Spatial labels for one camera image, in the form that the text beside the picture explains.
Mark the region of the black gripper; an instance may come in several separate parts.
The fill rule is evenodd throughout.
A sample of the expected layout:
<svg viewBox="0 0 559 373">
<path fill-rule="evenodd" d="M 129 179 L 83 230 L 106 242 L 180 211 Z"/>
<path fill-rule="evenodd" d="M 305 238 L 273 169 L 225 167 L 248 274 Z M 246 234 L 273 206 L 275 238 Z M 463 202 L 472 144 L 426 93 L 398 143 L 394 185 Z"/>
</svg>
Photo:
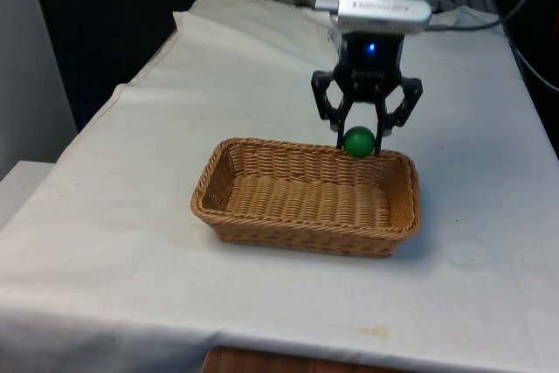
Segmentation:
<svg viewBox="0 0 559 373">
<path fill-rule="evenodd" d="M 403 35 L 348 32 L 342 35 L 335 69 L 313 73 L 311 87 L 317 110 L 320 118 L 329 121 L 330 128 L 337 133 L 337 149 L 344 147 L 345 123 L 353 102 L 375 105 L 376 155 L 381 151 L 384 136 L 408 121 L 423 94 L 423 84 L 418 78 L 402 77 L 399 66 L 403 43 Z M 328 98 L 327 90 L 332 82 L 342 91 L 338 107 L 333 107 Z M 404 97 L 389 113 L 386 99 L 398 86 Z"/>
</svg>

